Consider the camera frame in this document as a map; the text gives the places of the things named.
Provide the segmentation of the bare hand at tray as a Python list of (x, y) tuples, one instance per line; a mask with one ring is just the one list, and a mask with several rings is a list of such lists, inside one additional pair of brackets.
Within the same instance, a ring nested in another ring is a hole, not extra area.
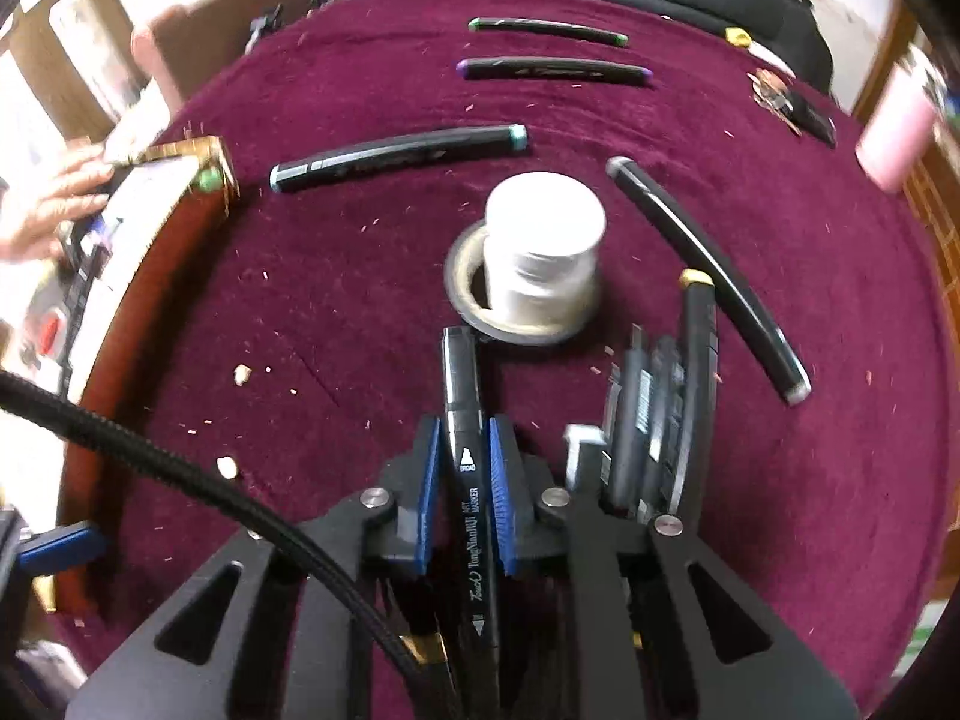
[(49, 174), (7, 188), (2, 193), (3, 262), (61, 259), (60, 227), (103, 210), (112, 176), (104, 145), (76, 140)]

